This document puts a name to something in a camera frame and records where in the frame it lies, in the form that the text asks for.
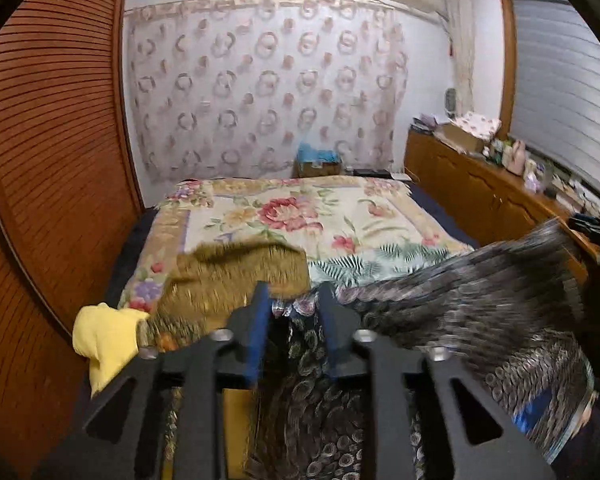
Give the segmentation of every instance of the window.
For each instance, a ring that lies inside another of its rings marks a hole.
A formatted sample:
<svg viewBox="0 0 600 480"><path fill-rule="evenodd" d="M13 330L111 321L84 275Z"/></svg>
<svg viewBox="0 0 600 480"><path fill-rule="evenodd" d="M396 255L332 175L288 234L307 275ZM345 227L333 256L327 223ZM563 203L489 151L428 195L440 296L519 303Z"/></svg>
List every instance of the window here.
<svg viewBox="0 0 600 480"><path fill-rule="evenodd" d="M600 193L600 43L567 0L511 0L516 90L509 135Z"/></svg>

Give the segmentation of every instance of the floral fabric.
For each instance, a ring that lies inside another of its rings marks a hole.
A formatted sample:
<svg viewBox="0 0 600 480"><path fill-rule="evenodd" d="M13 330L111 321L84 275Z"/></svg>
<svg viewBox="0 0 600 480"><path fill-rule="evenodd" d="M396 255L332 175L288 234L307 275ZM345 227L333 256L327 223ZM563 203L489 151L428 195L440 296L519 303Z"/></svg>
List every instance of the floral fabric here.
<svg viewBox="0 0 600 480"><path fill-rule="evenodd" d="M185 181L161 203L120 304L151 312L177 253L202 242L253 237L303 249L314 282L329 279L333 258L359 267L347 274L350 283L366 283L471 250L451 238L396 180Z"/></svg>

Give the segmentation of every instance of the black metal bracket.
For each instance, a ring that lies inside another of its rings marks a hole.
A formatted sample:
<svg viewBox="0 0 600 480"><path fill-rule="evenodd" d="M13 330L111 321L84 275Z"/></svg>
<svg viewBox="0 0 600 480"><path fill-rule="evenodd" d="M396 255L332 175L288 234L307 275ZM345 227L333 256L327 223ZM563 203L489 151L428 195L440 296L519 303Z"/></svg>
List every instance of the black metal bracket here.
<svg viewBox="0 0 600 480"><path fill-rule="evenodd" d="M567 220L569 229L586 235L589 240L600 246L600 217L576 213Z"/></svg>
<svg viewBox="0 0 600 480"><path fill-rule="evenodd" d="M424 398L433 400L430 413L440 421L437 434L423 431L423 437L433 435L442 450L441 462L448 465L442 468L444 474L431 478L555 478L509 416L446 349L434 349L427 356L363 330L358 314L337 303L329 284L318 289L317 303L331 377L370 385L365 478L416 478L409 410L413 399L405 386L418 381L430 384ZM143 349L94 399L81 427L60 443L33 479L160 479L162 435L173 386L183 387L174 480L227 478L221 391L248 388L256 381L270 312L267 286L258 283L251 304L234 311L226 329L174 352ZM415 396L417 405L417 388ZM466 405L473 411L469 413ZM428 418L422 409L421 416Z"/></svg>

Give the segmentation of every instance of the sheer curtain with circle pattern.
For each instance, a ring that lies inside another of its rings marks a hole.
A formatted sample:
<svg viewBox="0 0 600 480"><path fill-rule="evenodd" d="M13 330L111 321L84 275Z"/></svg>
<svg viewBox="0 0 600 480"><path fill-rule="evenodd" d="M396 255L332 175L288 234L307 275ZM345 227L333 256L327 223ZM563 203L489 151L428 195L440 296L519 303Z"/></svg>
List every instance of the sheer curtain with circle pattern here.
<svg viewBox="0 0 600 480"><path fill-rule="evenodd" d="M187 0L128 28L132 113L153 182L284 177L304 141L388 168L407 54L364 0Z"/></svg>

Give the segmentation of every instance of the yellow cloth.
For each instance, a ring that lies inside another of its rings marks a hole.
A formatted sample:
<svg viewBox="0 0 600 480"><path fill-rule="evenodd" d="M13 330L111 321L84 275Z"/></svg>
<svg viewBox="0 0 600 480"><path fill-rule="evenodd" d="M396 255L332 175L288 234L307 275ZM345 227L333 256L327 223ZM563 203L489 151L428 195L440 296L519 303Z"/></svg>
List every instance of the yellow cloth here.
<svg viewBox="0 0 600 480"><path fill-rule="evenodd" d="M73 325L73 349L90 359L91 396L103 390L137 354L136 326L147 317L146 312L116 310L106 303L80 309Z"/></svg>

